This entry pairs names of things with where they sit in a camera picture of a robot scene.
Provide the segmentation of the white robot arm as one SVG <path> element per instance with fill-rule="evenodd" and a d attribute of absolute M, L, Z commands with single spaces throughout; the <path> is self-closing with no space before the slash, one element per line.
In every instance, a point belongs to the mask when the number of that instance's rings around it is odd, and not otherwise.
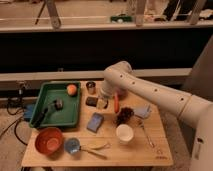
<path fill-rule="evenodd" d="M 196 130 L 189 171 L 213 171 L 213 102 L 131 74 L 127 61 L 103 71 L 100 95 L 111 98 L 117 88 L 128 90 L 158 105 Z"/>

